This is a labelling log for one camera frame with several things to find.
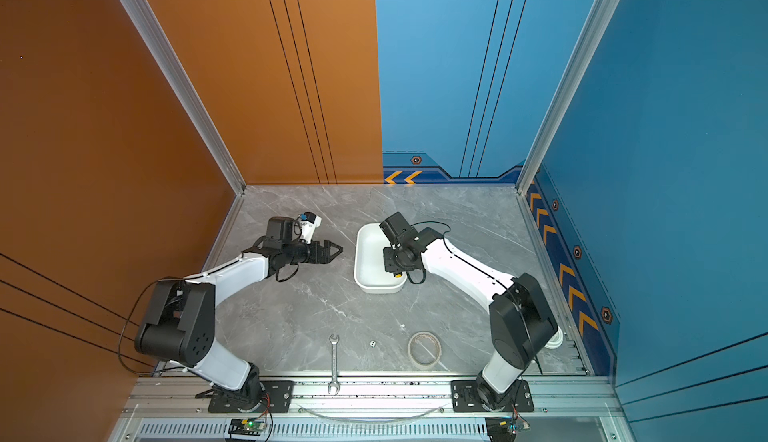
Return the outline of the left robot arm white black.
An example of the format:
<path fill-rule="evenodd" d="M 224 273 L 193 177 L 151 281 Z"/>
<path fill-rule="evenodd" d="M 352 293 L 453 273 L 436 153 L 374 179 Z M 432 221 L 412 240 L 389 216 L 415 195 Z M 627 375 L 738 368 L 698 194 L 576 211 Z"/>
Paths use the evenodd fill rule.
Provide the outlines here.
<path fill-rule="evenodd" d="M 321 222 L 313 212 L 273 216 L 266 234 L 234 259 L 190 276 L 156 281 L 134 338 L 135 350 L 206 380 L 210 388 L 202 398 L 240 412 L 264 411 L 267 392 L 259 369 L 217 341 L 216 310 L 252 285 L 270 278 L 288 281 L 279 276 L 285 267 L 325 265 L 337 258 L 341 245 L 314 238 Z"/>

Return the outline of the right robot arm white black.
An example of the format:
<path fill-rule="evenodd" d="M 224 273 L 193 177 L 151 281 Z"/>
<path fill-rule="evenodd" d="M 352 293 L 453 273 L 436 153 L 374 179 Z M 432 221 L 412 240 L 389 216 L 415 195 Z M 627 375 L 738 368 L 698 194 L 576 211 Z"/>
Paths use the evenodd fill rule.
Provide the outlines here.
<path fill-rule="evenodd" d="M 388 240 L 382 250 L 385 271 L 438 276 L 487 310 L 494 352 L 476 378 L 476 399 L 488 411 L 508 410 L 518 397 L 521 376 L 539 352 L 564 342 L 541 284 L 529 273 L 515 276 L 480 262 L 445 233 L 419 229 L 399 212 L 379 227 Z"/>

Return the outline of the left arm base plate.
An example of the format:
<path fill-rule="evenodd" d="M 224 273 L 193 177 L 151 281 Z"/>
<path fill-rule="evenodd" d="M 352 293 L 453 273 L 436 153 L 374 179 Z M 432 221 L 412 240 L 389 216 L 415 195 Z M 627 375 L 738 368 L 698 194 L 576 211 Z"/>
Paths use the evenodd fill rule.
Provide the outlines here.
<path fill-rule="evenodd" d="M 289 412 L 293 391 L 292 380 L 260 380 L 237 391 L 214 387 L 196 397 L 210 400 L 210 413 L 285 414 Z"/>

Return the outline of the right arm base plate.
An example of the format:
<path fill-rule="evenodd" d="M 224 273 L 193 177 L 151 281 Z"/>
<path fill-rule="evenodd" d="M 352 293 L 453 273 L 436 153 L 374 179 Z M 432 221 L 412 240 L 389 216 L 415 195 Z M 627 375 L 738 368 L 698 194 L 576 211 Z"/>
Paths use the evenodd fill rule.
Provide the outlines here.
<path fill-rule="evenodd" d="M 535 410 L 529 384 L 523 379 L 515 380 L 503 393 L 477 380 L 452 380 L 450 387 L 453 410 L 458 413 L 531 413 Z"/>

